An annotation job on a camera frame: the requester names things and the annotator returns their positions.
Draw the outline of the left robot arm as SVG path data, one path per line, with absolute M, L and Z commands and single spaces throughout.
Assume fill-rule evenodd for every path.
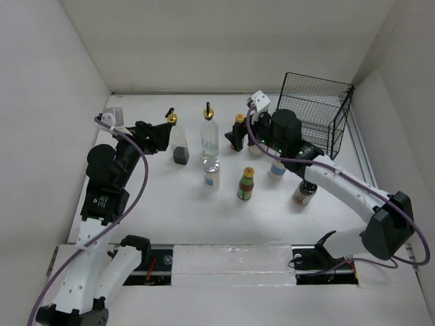
M 80 212 L 75 253 L 54 273 L 42 293 L 42 300 L 61 273 L 65 277 L 58 293 L 47 306 L 37 302 L 29 317 L 40 325 L 106 325 L 109 307 L 135 269 L 151 263 L 150 240 L 128 235 L 109 257 L 107 248 L 115 228 L 141 199 L 144 188 L 129 202 L 126 190 L 138 161 L 165 151 L 173 124 L 152 125 L 142 121 L 133 127 L 110 126 L 96 117 L 117 145 L 94 146 L 87 155 L 88 186 Z

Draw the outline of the dark sauce glass cruet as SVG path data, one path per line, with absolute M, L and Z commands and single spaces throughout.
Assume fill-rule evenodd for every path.
M 167 122 L 172 125 L 169 145 L 173 154 L 173 161 L 179 165 L 186 165 L 190 155 L 185 130 L 178 124 L 178 118 L 173 107 L 168 110 L 165 117 Z

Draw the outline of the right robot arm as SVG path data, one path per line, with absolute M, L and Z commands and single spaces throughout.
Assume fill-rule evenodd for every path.
M 249 116 L 237 114 L 232 130 L 225 134 L 235 151 L 241 151 L 245 138 L 251 149 L 275 150 L 270 174 L 281 179 L 289 171 L 302 181 L 293 200 L 307 205 L 322 188 L 352 209 L 365 223 L 346 232 L 332 230 L 311 248 L 294 252 L 291 264 L 297 270 L 326 273 L 353 261 L 355 255 L 369 253 L 375 264 L 391 261 L 396 268 L 397 250 L 416 232 L 410 198 L 389 194 L 348 175 L 320 148 L 302 138 L 302 123 L 293 111 L 263 109 Z

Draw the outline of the silver lid jar blue label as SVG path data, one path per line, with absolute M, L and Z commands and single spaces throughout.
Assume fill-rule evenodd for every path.
M 209 189 L 220 186 L 220 161 L 215 157 L 208 157 L 203 162 L 204 182 Z

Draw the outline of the black cap white spice jar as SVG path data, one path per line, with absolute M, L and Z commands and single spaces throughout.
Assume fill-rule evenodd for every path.
M 262 151 L 257 145 L 252 145 L 248 147 L 249 153 L 255 157 L 261 156 Z

